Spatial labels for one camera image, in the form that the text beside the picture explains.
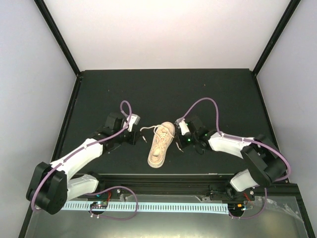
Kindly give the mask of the white beige sneaker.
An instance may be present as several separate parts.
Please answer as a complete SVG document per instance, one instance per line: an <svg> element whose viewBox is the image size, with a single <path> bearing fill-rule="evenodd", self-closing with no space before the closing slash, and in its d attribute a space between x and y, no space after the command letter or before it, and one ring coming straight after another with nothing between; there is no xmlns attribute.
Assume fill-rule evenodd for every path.
<svg viewBox="0 0 317 238"><path fill-rule="evenodd" d="M166 157L167 150L175 136L175 126L171 122L163 122L154 127L154 136L148 155L148 164L152 168L160 168Z"/></svg>

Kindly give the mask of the white shoelace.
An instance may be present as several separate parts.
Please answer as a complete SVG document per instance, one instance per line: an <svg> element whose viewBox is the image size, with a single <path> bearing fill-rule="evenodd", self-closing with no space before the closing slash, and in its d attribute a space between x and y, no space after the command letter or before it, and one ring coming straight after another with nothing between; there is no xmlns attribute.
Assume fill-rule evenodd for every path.
<svg viewBox="0 0 317 238"><path fill-rule="evenodd" d="M166 152L172 141L175 139L175 126L170 122L164 122L150 127L142 127L140 129L141 136L147 143L147 140L142 133L145 129L153 129L154 136L152 146L155 150L156 148L159 148L161 152Z"/></svg>

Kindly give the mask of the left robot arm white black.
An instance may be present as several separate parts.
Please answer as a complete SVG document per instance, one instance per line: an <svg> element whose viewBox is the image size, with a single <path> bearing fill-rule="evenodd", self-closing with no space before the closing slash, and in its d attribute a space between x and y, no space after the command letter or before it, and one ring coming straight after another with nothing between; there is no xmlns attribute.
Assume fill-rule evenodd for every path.
<svg viewBox="0 0 317 238"><path fill-rule="evenodd" d="M65 203L85 194L103 197L106 185L94 174L74 178L82 168L101 155L118 148L122 143L135 144L137 132L133 129L140 117L111 113L83 144L51 163L39 163L33 172L26 199L32 210L43 209L53 215Z"/></svg>

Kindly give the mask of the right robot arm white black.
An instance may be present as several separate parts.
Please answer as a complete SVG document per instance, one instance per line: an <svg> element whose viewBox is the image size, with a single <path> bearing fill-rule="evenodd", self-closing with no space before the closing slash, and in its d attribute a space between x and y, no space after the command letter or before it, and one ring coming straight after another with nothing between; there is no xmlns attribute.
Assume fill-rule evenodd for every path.
<svg viewBox="0 0 317 238"><path fill-rule="evenodd" d="M247 168L236 173L219 191L229 200L238 200L247 189L269 187L288 170L279 151L266 136L241 138L226 135L207 129L197 116L189 120L177 119L175 125L175 142L179 150L192 145L200 155L207 150L222 152L245 162Z"/></svg>

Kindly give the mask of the left small circuit board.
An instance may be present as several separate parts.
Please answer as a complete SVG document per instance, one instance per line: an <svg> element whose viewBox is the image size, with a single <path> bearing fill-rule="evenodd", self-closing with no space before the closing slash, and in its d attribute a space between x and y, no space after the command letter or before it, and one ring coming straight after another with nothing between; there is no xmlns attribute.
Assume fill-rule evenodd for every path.
<svg viewBox="0 0 317 238"><path fill-rule="evenodd" d="M107 201L95 201L90 205L90 209L106 209L107 206Z"/></svg>

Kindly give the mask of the small circuit board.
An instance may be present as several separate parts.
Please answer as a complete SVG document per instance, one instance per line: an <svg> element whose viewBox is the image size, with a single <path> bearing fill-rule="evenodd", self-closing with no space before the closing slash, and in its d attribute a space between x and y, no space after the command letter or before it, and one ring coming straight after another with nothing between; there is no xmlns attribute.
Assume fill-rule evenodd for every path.
<svg viewBox="0 0 317 238"><path fill-rule="evenodd" d="M253 209L253 205L237 203L237 204L228 204L228 210L230 212L240 212Z"/></svg>
<svg viewBox="0 0 317 238"><path fill-rule="evenodd" d="M107 201L95 201L90 205L90 209L106 209L107 206Z"/></svg>

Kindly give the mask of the right small circuit board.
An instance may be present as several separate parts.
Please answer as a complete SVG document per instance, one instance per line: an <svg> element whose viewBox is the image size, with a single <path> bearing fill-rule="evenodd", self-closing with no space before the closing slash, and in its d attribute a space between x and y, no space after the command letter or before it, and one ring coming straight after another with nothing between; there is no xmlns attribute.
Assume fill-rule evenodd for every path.
<svg viewBox="0 0 317 238"><path fill-rule="evenodd" d="M237 204L228 204L228 210L230 212L240 212L253 209L253 205L237 203Z"/></svg>

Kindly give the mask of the black front frame rail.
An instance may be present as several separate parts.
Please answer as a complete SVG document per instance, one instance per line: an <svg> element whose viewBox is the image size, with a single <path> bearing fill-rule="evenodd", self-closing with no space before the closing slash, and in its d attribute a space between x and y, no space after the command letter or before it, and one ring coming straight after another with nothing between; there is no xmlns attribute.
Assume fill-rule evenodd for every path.
<svg viewBox="0 0 317 238"><path fill-rule="evenodd" d="M96 187L85 185L85 191L80 192L81 196L104 197L105 189L110 189L112 198L117 199L120 194L126 194L125 187L132 190L136 195L198 195L208 196L213 200L238 201L244 199L247 194L264 195L263 187L251 187L242 192L236 191L226 176L163 176L163 175L95 175L92 178L98 179Z"/></svg>

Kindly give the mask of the black aluminium frame left post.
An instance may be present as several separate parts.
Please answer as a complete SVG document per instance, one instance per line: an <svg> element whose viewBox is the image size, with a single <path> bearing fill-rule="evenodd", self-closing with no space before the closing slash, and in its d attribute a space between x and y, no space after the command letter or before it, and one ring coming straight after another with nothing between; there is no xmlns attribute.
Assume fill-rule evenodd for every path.
<svg viewBox="0 0 317 238"><path fill-rule="evenodd" d="M47 26L49 27L51 33L53 34L56 42L58 43L61 51L63 52L67 62L69 63L70 67L72 68L74 74L78 76L81 71L75 62L75 59L73 55L71 54L71 51L69 50L57 24L54 21L54 18L52 17L46 3L44 0L34 0L34 3L36 4L38 10L40 11L43 19L45 20Z"/></svg>

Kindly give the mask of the black aluminium frame post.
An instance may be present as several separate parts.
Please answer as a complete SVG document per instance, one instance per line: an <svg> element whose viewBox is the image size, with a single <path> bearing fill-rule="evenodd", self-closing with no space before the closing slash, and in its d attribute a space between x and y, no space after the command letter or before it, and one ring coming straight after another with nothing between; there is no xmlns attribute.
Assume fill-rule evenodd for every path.
<svg viewBox="0 0 317 238"><path fill-rule="evenodd" d="M49 27L51 33L53 34L56 42L58 43L61 51L63 52L67 62L69 63L70 67L72 68L74 74L78 76L81 71L75 62L75 59L73 55L71 54L71 51L69 50L57 24L54 21L54 18L52 17L46 3L44 0L34 0L34 3L36 4L38 10L40 11L43 19L45 20L47 26Z"/></svg>
<svg viewBox="0 0 317 238"><path fill-rule="evenodd" d="M301 0L291 0L284 13L282 14L276 28L274 29L268 43L266 44L260 58L258 59L254 69L252 70L252 74L254 77L257 77L259 72L261 71L262 67L264 66L266 60L268 59L270 53L272 52L274 46L276 45L277 41L279 40L280 36L282 35L285 27L287 26L288 22L290 21L291 17L293 16L294 12L296 11L298 5L300 4Z"/></svg>

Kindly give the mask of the black aluminium frame right post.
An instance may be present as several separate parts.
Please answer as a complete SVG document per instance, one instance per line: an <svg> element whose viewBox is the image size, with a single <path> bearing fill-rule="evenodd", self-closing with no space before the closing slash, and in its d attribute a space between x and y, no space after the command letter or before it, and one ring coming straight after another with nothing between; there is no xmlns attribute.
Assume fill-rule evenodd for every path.
<svg viewBox="0 0 317 238"><path fill-rule="evenodd" d="M252 70L252 74L254 77L257 77L259 72L261 71L262 67L264 66L266 60L268 59L270 53L272 52L274 46L276 45L277 41L279 40L280 36L282 35L285 27L287 26L288 22L290 21L291 17L293 16L294 12L296 11L298 5L300 4L301 0L291 0L284 13L282 14L276 28L274 29L268 43L266 44L260 58L258 59L254 69Z"/></svg>

